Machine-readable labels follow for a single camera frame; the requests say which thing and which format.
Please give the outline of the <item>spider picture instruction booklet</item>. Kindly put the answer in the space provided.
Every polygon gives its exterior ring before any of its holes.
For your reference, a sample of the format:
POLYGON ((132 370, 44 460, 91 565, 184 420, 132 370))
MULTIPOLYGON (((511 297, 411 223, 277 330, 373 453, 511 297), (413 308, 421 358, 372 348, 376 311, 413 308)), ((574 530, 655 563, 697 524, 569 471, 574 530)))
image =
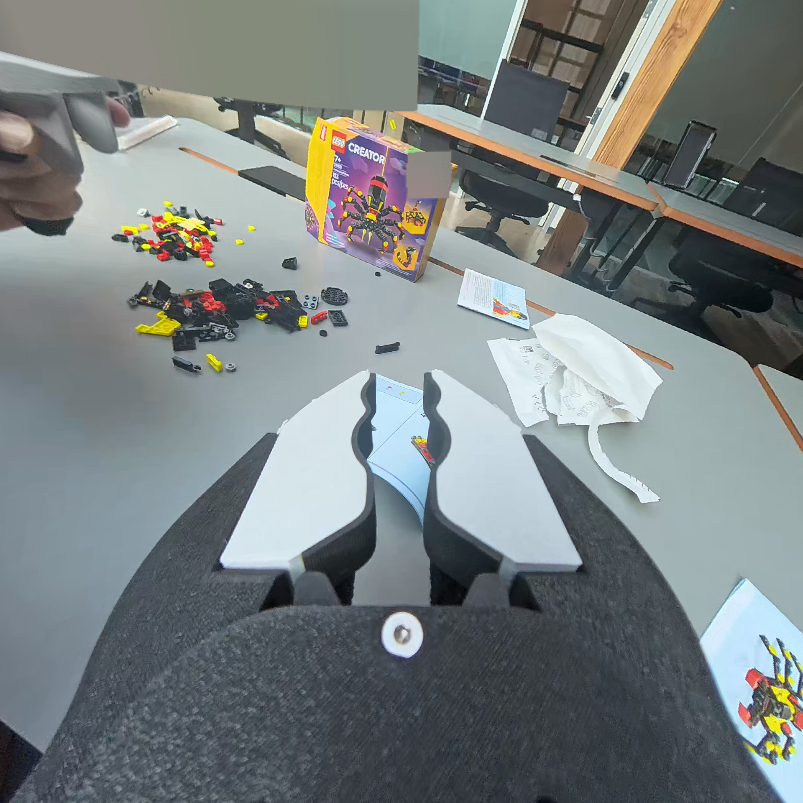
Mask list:
POLYGON ((801 631, 743 578, 700 647, 742 745, 778 798, 801 802, 801 631))

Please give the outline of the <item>purple spider toy box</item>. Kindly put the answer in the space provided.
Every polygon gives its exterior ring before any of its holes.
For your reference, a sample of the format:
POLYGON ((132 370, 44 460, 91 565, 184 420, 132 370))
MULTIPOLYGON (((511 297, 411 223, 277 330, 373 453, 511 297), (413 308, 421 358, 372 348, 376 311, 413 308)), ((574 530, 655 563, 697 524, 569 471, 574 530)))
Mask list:
POLYGON ((349 117, 318 118, 307 150, 305 220, 319 242, 417 282, 458 168, 349 117))

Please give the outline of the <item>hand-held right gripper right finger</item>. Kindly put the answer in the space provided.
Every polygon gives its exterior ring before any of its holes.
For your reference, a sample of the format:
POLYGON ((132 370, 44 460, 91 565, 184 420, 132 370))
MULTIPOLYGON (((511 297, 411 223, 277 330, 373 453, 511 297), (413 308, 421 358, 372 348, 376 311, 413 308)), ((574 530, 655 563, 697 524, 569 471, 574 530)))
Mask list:
POLYGON ((581 556, 521 428, 441 369, 425 374, 423 393, 431 564, 448 577, 576 572, 581 556))

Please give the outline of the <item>torn printed paper bag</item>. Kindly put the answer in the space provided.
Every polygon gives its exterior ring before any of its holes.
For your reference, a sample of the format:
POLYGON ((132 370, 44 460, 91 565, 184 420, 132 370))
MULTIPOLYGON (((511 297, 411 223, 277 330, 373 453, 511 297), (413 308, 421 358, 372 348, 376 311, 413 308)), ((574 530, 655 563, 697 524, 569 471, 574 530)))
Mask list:
POLYGON ((609 478, 631 491, 642 504, 659 501, 647 485, 613 465, 599 439, 601 427, 637 423, 642 415, 570 370, 543 348, 537 337, 489 340, 487 344, 525 427, 553 419, 559 427, 584 428, 590 455, 609 478))

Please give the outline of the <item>grey office table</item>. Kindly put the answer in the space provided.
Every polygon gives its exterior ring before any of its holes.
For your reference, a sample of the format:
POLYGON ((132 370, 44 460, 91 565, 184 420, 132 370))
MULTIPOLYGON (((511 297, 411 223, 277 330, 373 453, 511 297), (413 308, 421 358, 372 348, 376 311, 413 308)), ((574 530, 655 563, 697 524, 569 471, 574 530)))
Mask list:
POLYGON ((419 105, 411 112, 396 112, 415 124, 433 128, 449 142, 464 142, 517 164, 529 166, 550 176, 576 184, 577 191, 531 182, 523 176, 502 174, 498 182, 516 186, 529 194, 539 195, 550 203, 576 212, 583 209, 580 200, 585 189, 614 199, 616 202, 654 212, 658 201, 648 185, 638 176, 599 164, 586 156, 568 152, 531 136, 444 105, 419 105))
POLYGON ((675 189, 649 182, 663 217, 802 268, 802 238, 675 189))

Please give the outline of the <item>pile of yellow red bricks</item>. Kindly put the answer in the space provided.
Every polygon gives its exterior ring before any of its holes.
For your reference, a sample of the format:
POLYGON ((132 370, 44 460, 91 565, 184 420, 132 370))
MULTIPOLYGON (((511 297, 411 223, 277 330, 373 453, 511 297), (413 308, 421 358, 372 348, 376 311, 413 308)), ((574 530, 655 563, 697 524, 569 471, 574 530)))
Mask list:
POLYGON ((246 235, 255 231, 252 225, 229 230, 225 218, 166 201, 160 207, 138 208, 136 221, 117 226, 108 239, 160 263, 199 263, 212 269, 222 244, 243 246, 246 235))

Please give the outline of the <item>wooden pillar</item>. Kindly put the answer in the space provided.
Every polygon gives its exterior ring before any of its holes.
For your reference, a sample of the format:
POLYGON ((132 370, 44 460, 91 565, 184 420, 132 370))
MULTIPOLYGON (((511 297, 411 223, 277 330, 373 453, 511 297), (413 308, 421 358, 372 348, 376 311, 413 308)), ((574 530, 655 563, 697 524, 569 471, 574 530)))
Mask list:
POLYGON ((580 156, 626 167, 720 6, 720 1, 648 2, 581 137, 580 156))

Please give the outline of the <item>person's left hand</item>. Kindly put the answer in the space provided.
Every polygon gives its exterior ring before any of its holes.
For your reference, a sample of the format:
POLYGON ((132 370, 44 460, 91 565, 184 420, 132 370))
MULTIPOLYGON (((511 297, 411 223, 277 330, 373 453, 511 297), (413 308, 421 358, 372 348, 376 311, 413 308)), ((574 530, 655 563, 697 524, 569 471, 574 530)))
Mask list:
POLYGON ((13 113, 1 113, 1 150, 22 156, 1 161, 1 231, 23 226, 23 219, 62 220, 73 217, 82 200, 79 176, 48 166, 40 152, 42 141, 31 123, 13 113))

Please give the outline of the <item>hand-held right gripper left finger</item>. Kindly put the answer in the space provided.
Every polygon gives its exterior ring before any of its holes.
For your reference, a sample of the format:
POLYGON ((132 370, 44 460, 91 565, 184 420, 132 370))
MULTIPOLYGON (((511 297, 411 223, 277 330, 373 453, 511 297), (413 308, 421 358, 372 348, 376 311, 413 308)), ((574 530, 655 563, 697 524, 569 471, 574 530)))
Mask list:
POLYGON ((276 434, 220 556, 227 570, 355 574, 376 548, 376 375, 360 371, 276 434))

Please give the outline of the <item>black tablet on stand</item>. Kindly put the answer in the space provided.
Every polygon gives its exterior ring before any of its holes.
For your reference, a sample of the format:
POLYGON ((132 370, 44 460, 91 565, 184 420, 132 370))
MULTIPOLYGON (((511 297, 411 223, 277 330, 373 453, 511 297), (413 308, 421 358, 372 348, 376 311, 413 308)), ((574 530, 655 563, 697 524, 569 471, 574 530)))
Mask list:
POLYGON ((686 189, 716 140, 717 133, 717 128, 691 120, 660 183, 672 189, 686 189))

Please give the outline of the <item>pile of black bricks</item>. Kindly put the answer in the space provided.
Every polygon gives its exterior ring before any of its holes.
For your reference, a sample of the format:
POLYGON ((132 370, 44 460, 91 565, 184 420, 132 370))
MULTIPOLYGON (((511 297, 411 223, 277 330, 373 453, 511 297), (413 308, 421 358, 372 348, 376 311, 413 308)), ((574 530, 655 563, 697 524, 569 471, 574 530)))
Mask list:
POLYGON ((195 350, 198 345, 237 339, 240 325, 247 320, 294 334, 329 321, 335 327, 347 325, 343 307, 326 305, 320 293, 299 296, 293 290, 270 290, 254 279, 233 284, 216 279, 206 290, 174 292, 165 282, 146 282, 126 300, 131 308, 155 311, 155 322, 137 325, 139 334, 166 337, 175 353, 195 350))

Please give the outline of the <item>black flat pad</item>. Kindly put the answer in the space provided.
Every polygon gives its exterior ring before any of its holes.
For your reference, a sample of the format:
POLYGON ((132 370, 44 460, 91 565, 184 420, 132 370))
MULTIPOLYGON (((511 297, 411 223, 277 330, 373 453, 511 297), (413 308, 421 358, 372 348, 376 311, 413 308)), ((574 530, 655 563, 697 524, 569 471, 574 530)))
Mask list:
POLYGON ((238 175, 257 186, 300 202, 306 200, 306 180, 276 166, 262 166, 238 171, 238 175))

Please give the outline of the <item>white flat packet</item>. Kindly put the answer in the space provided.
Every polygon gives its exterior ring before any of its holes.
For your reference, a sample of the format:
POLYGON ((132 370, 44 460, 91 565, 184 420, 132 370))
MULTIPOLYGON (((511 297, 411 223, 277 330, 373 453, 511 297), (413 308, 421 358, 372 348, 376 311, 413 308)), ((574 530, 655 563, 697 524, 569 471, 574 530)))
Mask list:
POLYGON ((118 150, 120 152, 128 151, 176 126, 178 126, 178 119, 171 115, 132 118, 128 126, 116 129, 118 150))

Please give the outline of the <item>open blue instruction booklet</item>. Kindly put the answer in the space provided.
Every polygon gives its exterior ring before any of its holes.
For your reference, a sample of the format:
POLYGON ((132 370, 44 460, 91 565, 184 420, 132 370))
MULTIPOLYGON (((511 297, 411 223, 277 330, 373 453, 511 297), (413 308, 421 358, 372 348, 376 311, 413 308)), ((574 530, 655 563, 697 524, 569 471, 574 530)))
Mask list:
POLYGON ((430 472, 429 420, 420 389, 376 375, 376 409, 371 420, 373 473, 396 489, 424 520, 430 472))

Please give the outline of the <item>black office chair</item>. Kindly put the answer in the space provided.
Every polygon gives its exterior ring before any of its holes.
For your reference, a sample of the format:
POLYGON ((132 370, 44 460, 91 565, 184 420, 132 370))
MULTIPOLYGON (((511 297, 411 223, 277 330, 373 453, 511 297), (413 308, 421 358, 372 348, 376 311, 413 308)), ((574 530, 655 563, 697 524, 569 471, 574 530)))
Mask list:
POLYGON ((558 125, 569 84, 503 60, 483 119, 549 142, 558 125))
POLYGON ((630 306, 652 307, 661 313, 661 320, 722 346, 723 341, 703 319, 705 311, 718 307, 737 318, 743 312, 768 312, 773 305, 772 290, 752 275, 772 265, 773 260, 766 255, 691 230, 668 263, 670 272, 677 277, 670 282, 669 292, 684 293, 692 298, 691 303, 681 306, 636 297, 630 306))
POLYGON ((463 171, 459 177, 459 186, 471 197, 465 204, 466 211, 480 210, 488 214, 489 220, 484 227, 457 226, 455 231, 508 256, 516 254, 499 234, 499 227, 504 219, 528 226, 531 220, 540 220, 546 216, 550 205, 581 213, 581 205, 575 197, 544 199, 470 170, 463 171))
POLYGON ((722 206, 788 234, 802 236, 802 174, 761 157, 722 206))

